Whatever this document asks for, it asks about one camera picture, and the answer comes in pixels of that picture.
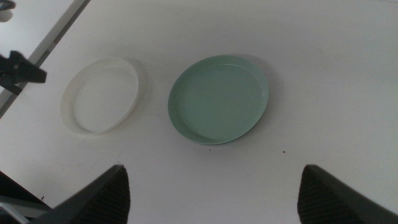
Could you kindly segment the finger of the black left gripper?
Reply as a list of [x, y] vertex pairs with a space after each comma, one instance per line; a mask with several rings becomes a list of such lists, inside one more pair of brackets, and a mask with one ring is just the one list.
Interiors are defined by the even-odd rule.
[[17, 51], [11, 51], [9, 60], [9, 73], [11, 77], [10, 83], [45, 83], [47, 72], [40, 69], [33, 63], [30, 63], [21, 53]]

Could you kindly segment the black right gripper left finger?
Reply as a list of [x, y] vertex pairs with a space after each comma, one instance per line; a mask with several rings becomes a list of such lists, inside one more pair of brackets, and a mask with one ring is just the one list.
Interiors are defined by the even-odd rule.
[[31, 223], [125, 224], [130, 205], [127, 170], [123, 165], [114, 165], [78, 193]]

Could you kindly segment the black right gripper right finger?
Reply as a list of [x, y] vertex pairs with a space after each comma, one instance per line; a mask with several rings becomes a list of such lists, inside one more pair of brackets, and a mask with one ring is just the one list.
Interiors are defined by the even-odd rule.
[[297, 212], [301, 223], [397, 224], [396, 213], [317, 165], [306, 165], [303, 169]]

